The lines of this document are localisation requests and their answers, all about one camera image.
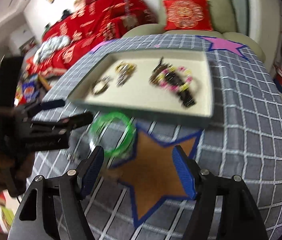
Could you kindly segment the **green translucent bangle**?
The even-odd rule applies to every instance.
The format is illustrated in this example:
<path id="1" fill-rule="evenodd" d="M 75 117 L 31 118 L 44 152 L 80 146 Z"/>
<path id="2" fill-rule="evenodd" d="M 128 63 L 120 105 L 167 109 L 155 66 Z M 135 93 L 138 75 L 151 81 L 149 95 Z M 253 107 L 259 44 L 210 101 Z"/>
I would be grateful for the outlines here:
<path id="1" fill-rule="evenodd" d="M 103 116 L 99 116 L 89 129 L 89 147 L 93 151 L 96 146 L 100 146 L 101 136 L 105 134 L 107 128 L 111 124 L 123 124 L 123 139 L 117 143 L 114 148 L 106 148 L 103 146 L 104 155 L 106 157 L 121 157 L 127 151 L 129 146 L 133 144 L 135 138 L 136 127 L 130 119 L 120 112 L 111 112 Z"/>

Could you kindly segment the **silver rhinestone hair clip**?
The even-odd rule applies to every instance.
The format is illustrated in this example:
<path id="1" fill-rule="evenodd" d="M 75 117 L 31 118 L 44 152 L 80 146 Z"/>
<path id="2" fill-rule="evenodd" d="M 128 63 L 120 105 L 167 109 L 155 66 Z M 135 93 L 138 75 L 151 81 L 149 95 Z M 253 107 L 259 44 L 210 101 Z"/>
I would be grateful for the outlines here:
<path id="1" fill-rule="evenodd" d="M 123 86 L 129 78 L 130 78 L 129 72 L 127 71 L 120 72 L 117 77 L 116 85 L 118 87 Z"/>

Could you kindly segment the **black claw hair clip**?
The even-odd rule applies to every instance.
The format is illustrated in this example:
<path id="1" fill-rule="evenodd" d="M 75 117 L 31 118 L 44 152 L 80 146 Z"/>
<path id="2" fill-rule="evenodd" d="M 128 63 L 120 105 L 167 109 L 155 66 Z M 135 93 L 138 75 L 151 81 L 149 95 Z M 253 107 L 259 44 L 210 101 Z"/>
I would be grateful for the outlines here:
<path id="1" fill-rule="evenodd" d="M 161 57 L 158 65 L 152 71 L 149 78 L 150 84 L 166 89 L 179 97 L 182 105 L 189 108 L 196 104 L 190 91 L 190 85 L 194 81 L 191 70 L 184 66 L 176 67 L 169 63 L 164 63 Z"/>

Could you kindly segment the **cream jewelry tray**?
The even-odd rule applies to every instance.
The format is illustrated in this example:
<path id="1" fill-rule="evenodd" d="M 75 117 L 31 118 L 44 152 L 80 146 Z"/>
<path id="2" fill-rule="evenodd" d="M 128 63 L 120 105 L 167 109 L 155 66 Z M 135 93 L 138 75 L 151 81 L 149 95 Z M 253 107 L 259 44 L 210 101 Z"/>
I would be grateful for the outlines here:
<path id="1" fill-rule="evenodd" d="M 185 108 L 178 96 L 150 84 L 149 78 L 161 57 L 164 63 L 191 70 L 194 106 Z M 118 87 L 118 74 L 125 71 L 130 78 Z M 68 100 L 90 110 L 118 111 L 130 117 L 194 128 L 208 127 L 214 112 L 214 88 L 207 55 L 184 49 L 109 53 L 88 68 Z"/>

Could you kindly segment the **blue snack box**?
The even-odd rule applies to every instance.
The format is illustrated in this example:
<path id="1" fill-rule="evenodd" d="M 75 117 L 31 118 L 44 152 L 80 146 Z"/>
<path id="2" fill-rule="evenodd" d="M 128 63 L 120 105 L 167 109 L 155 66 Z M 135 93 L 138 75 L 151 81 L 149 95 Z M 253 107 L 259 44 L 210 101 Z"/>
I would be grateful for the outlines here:
<path id="1" fill-rule="evenodd" d="M 33 75 L 26 79 L 22 84 L 23 98 L 27 103 L 36 101 L 39 97 L 38 75 Z"/>

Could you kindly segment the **grey checked tablecloth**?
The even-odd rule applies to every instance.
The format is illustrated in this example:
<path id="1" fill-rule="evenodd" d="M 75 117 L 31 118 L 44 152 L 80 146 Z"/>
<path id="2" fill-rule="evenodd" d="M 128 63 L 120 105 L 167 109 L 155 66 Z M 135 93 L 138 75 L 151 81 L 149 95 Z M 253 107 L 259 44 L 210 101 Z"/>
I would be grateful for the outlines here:
<path id="1" fill-rule="evenodd" d="M 231 177 L 239 174 L 257 202 L 268 237 L 282 234 L 282 99 L 262 62 L 249 48 L 238 56 L 210 50 L 194 35 L 150 35 L 124 38 L 82 57 L 64 74 L 45 100 L 66 98 L 97 61 L 109 52 L 164 49 L 203 50 L 212 61 L 215 108 L 195 158 L 202 168 Z M 192 201 L 167 200 L 135 228 L 129 189 L 100 180 L 83 203 L 96 239 L 181 239 Z"/>

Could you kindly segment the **grey white knotted cloth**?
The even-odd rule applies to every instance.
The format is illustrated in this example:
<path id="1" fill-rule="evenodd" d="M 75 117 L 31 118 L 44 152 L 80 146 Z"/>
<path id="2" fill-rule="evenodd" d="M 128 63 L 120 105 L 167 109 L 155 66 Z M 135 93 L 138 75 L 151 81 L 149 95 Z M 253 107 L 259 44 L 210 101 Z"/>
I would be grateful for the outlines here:
<path id="1" fill-rule="evenodd" d="M 35 64 L 42 63 L 47 60 L 53 53 L 67 47 L 71 43 L 68 35 L 54 36 L 42 43 L 36 51 L 33 62 Z"/>

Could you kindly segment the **red wedding bedspread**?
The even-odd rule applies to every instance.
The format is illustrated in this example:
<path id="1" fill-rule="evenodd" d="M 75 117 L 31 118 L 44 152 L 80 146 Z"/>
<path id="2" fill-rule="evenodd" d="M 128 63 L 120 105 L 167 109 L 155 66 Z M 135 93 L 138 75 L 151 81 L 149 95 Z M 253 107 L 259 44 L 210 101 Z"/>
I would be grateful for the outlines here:
<path id="1" fill-rule="evenodd" d="M 25 69 L 28 75 L 45 78 L 63 75 L 81 57 L 103 41 L 121 38 L 140 25 L 155 23 L 156 18 L 143 0 L 96 0 L 54 24 L 42 37 L 66 35 L 70 44 L 52 53 L 41 63 L 30 57 Z"/>

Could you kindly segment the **red embroidered cushion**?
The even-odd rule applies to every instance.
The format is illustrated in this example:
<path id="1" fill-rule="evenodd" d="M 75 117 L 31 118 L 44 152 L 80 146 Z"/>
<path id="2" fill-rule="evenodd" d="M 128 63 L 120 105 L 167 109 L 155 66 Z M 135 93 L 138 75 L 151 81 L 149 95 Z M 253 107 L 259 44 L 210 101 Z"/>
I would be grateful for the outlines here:
<path id="1" fill-rule="evenodd" d="M 163 0 L 165 30 L 213 31 L 208 0 Z"/>

